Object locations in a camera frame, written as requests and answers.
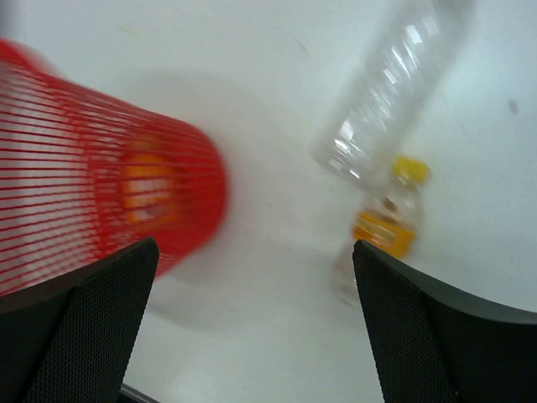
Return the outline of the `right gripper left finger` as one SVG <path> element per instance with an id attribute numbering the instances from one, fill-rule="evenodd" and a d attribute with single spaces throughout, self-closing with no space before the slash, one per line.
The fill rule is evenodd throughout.
<path id="1" fill-rule="evenodd" d="M 146 238 L 1 298 L 3 402 L 147 402 L 123 384 L 159 261 Z"/>

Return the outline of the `orange juice bottle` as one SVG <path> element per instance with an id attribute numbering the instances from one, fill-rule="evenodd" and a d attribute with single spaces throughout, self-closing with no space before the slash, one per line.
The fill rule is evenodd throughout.
<path id="1" fill-rule="evenodd" d="M 135 141 L 121 168 L 121 193 L 129 224 L 173 222 L 176 170 L 164 149 L 149 142 Z"/>

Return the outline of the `clear plastic bottle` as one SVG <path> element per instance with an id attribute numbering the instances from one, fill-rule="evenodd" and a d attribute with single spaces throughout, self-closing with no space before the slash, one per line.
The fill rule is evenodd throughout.
<path id="1" fill-rule="evenodd" d="M 400 1 L 379 30 L 338 119 L 313 157 L 356 187 L 387 176 L 471 25 L 473 1 Z"/>

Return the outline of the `clear bottle yellow cap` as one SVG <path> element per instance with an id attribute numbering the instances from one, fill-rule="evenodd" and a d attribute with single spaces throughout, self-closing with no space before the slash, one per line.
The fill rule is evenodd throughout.
<path id="1" fill-rule="evenodd" d="M 355 242 L 367 241 L 397 259 L 408 255 L 418 238 L 423 217 L 421 187 L 429 176 L 425 162 L 399 156 L 387 179 L 368 192 L 352 225 L 350 241 L 333 269 L 334 290 L 348 305 L 359 302 L 352 261 Z"/>

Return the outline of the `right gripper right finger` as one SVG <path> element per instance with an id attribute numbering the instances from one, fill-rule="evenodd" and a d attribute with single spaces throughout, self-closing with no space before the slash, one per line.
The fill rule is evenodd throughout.
<path id="1" fill-rule="evenodd" d="M 386 402 L 534 402 L 536 315 L 424 274 L 365 241 L 357 293 Z"/>

